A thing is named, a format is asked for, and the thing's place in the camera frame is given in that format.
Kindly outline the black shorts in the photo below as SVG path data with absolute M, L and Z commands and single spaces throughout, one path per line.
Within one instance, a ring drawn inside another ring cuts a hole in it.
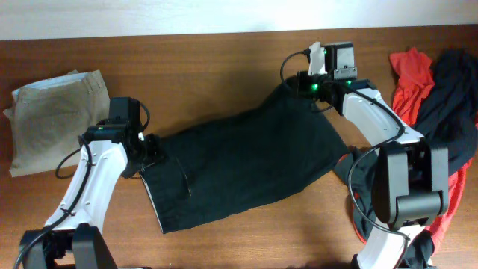
M 347 153 L 332 124 L 289 78 L 257 107 L 159 140 L 142 178 L 163 233 L 299 193 Z

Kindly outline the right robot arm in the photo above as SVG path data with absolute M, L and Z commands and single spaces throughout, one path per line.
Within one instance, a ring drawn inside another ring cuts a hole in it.
M 351 42 L 303 49 L 298 96 L 326 102 L 353 123 L 377 155 L 371 190 L 376 218 L 352 268 L 400 268 L 411 243 L 449 207 L 448 150 L 432 145 L 387 105 L 376 86 L 357 77 Z

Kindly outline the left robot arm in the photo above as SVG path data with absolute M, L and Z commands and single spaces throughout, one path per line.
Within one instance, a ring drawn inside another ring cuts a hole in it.
M 131 97 L 110 100 L 108 117 L 78 138 L 80 161 L 67 191 L 45 226 L 28 230 L 15 268 L 59 268 L 71 253 L 71 268 L 116 268 L 102 236 L 105 214 L 119 178 L 131 178 L 164 160 L 156 137 L 145 135 L 148 108 Z

